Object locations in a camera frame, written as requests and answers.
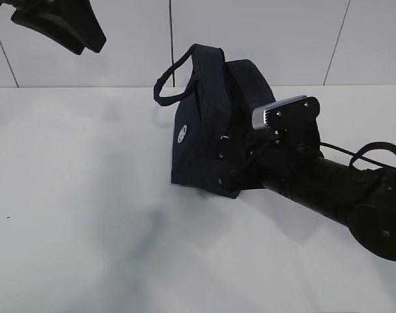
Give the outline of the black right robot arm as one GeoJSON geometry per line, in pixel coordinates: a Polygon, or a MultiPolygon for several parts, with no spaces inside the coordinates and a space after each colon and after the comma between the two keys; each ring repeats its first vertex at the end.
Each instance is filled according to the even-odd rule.
{"type": "Polygon", "coordinates": [[[222,173],[219,186],[229,192],[265,188],[347,227],[369,252],[396,261],[396,168],[360,170],[355,161],[373,149],[396,146],[371,143],[344,165],[324,157],[319,141],[282,134],[252,149],[245,161],[222,173]]]}

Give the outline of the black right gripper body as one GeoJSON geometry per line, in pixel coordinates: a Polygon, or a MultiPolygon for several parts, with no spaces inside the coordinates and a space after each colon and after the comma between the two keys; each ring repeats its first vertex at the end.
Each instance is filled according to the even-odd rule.
{"type": "Polygon", "coordinates": [[[256,131],[249,139],[229,143],[219,186],[226,192],[267,188],[288,192],[298,171],[320,156],[318,130],[256,131]]]}

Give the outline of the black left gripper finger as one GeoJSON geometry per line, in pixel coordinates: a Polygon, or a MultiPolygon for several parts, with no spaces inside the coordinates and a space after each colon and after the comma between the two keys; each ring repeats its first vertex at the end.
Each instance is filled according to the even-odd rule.
{"type": "Polygon", "coordinates": [[[99,53],[106,36],[86,0],[24,1],[16,7],[12,22],[36,31],[76,55],[85,48],[99,53]]]}

